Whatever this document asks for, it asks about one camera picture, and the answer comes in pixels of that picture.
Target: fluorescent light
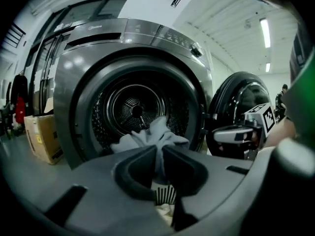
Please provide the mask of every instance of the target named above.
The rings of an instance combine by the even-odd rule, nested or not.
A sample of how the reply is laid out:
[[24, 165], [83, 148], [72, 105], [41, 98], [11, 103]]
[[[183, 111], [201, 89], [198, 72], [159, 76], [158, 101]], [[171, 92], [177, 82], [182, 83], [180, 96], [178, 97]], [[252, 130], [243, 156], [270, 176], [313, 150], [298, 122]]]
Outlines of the fluorescent light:
[[265, 47], [269, 48], [271, 46], [270, 44], [270, 33], [269, 33], [269, 26], [267, 19], [260, 19], [260, 24], [262, 27], [262, 32], [264, 33], [264, 39], [265, 39]]
[[269, 70], [270, 70], [270, 63], [267, 63], [267, 64], [266, 64], [266, 72], [268, 73]]

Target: dryer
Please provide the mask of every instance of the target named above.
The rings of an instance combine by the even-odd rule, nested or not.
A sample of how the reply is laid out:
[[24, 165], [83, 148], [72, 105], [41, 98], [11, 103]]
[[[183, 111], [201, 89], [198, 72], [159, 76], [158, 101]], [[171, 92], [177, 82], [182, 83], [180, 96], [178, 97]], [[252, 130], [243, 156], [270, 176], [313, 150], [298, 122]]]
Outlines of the dryer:
[[257, 76], [235, 76], [234, 86], [225, 82], [210, 107], [209, 60], [190, 38], [136, 19], [77, 26], [60, 57], [54, 90], [58, 137], [70, 167], [111, 154], [110, 144], [132, 130], [148, 128], [161, 115], [167, 116], [173, 133], [190, 141], [190, 150], [199, 151], [205, 134], [220, 125], [209, 121], [218, 117], [219, 105], [226, 107], [249, 84], [268, 94]]

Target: gray cloth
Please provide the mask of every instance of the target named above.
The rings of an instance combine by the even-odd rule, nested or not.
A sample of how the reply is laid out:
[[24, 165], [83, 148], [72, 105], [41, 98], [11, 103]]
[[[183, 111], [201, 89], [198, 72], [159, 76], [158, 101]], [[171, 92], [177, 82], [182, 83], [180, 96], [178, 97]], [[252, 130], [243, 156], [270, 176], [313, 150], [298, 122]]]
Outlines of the gray cloth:
[[114, 153], [148, 145], [156, 145], [157, 157], [154, 181], [160, 184], [168, 184], [164, 171], [162, 147], [165, 145], [177, 145], [189, 148], [189, 140], [172, 133], [166, 126], [166, 121], [165, 116], [160, 116], [151, 122], [149, 129], [141, 130], [140, 133], [132, 131], [131, 135], [124, 135], [120, 138], [119, 143], [111, 145]]

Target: person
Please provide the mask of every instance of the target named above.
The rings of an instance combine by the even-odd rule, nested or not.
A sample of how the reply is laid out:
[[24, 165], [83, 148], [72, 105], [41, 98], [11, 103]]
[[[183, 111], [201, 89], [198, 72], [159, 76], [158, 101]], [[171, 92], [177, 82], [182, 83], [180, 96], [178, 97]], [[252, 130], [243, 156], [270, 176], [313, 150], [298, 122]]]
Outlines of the person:
[[276, 97], [276, 110], [279, 112], [279, 121], [281, 121], [285, 115], [286, 106], [282, 101], [282, 96], [287, 92], [287, 84], [282, 86], [282, 91], [277, 94]]
[[[311, 0], [259, 0], [274, 7], [289, 11], [298, 21], [298, 31], [293, 42], [290, 59], [291, 82], [299, 75], [308, 60], [314, 47], [315, 35], [312, 31], [315, 21], [309, 11], [312, 8]], [[294, 139], [297, 136], [294, 123], [288, 117], [284, 117], [269, 134], [265, 147], [277, 146], [284, 138]]]

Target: stainless steel front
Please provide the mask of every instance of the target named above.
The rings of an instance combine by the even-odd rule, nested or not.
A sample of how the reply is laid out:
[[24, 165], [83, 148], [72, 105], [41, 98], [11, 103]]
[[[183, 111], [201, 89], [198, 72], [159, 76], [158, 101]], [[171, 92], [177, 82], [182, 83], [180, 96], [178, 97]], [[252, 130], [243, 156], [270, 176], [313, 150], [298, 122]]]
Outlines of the stainless steel front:
[[[103, 20], [86, 25], [78, 26], [71, 34], [68, 42], [77, 40], [79, 36], [92, 36], [102, 34], [101, 29], [107, 29], [108, 24], [113, 25], [112, 20]], [[80, 165], [84, 160], [93, 158], [86, 157], [86, 153], [80, 153], [79, 145], [73, 142], [76, 135], [71, 128], [74, 115], [74, 94], [83, 78], [90, 76], [99, 66], [108, 62], [111, 57], [117, 57], [119, 53], [130, 52], [135, 49], [146, 48], [161, 54], [160, 58], [169, 55], [178, 60], [186, 76], [187, 83], [196, 90], [198, 102], [210, 105], [212, 98], [212, 79], [209, 64], [206, 57], [196, 57], [189, 47], [194, 42], [184, 35], [170, 28], [141, 20], [117, 19], [116, 30], [122, 32], [119, 39], [99, 40], [84, 43], [67, 49], [61, 56], [55, 76], [54, 111], [58, 136], [67, 160], [72, 168]]]

